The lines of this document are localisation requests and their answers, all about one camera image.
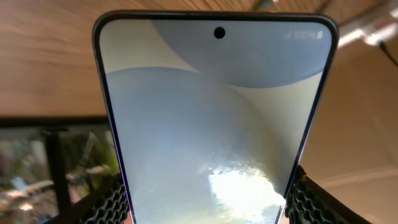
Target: black post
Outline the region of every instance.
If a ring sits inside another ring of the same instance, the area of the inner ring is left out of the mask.
[[[68,181],[66,178],[65,161],[60,147],[60,138],[55,129],[42,131],[45,138],[45,151],[49,164],[50,175],[54,182],[54,190],[60,213],[70,211],[72,204],[69,196]]]

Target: black phone bezel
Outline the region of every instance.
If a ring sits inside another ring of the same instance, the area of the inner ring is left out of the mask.
[[[136,219],[134,216],[134,210],[131,203],[131,196],[129,191],[128,182],[126,181],[126,172],[124,170],[123,158],[120,151],[120,145],[118,140],[118,132],[116,131],[116,124],[113,118],[113,111],[111,106],[111,100],[109,97],[108,86],[106,83],[105,71],[100,51],[100,35],[102,28],[111,21],[118,19],[168,19],[168,20],[208,20],[208,21],[266,21],[266,22],[317,22],[325,25],[331,32],[331,48],[328,55],[328,59],[323,69],[320,84],[318,86],[317,93],[311,108],[310,116],[300,142],[300,147],[296,155],[296,159],[290,173],[289,182],[286,186],[284,198],[286,198],[290,184],[292,182],[295,171],[301,160],[303,149],[308,139],[308,134],[311,129],[315,113],[318,108],[318,103],[322,95],[323,88],[330,70],[333,57],[337,50],[338,45],[338,26],[337,24],[327,16],[315,15],[315,14],[293,14],[293,13],[273,13],[273,12],[216,12],[216,11],[141,11],[141,10],[120,10],[111,11],[102,15],[96,22],[92,33],[92,43],[94,49],[94,55],[96,60],[96,66],[98,70],[99,80],[101,82],[103,97],[105,101],[106,111],[108,114],[109,125],[113,134],[114,146],[116,154],[118,155],[119,168],[123,178],[124,186],[126,188],[127,200],[129,203],[131,217],[134,223]]]

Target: beige wall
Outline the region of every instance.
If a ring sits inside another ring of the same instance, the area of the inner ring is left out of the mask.
[[[398,60],[398,38],[388,43]],[[398,223],[398,68],[358,41],[340,50],[302,165],[373,223]]]

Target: smartphone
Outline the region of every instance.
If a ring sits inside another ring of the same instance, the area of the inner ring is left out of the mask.
[[[305,14],[101,17],[93,48],[133,222],[277,222],[337,32]]]

